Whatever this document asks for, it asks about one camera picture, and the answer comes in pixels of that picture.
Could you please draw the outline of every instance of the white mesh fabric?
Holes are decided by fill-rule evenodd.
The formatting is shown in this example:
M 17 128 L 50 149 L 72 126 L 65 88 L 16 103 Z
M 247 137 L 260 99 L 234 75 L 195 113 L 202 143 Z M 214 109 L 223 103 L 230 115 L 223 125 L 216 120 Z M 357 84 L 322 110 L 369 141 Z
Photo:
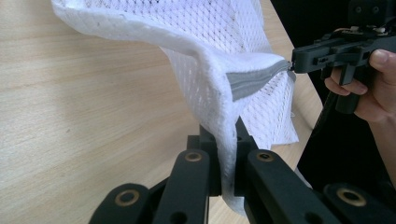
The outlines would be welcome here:
M 158 45 L 169 57 L 193 115 L 216 137 L 222 193 L 243 214 L 233 196 L 239 116 L 257 141 L 297 141 L 290 120 L 293 80 L 280 71 L 260 91 L 233 99 L 229 73 L 265 70 L 283 58 L 272 54 L 263 32 L 258 0 L 52 0 L 55 13 L 86 35 L 139 40 Z

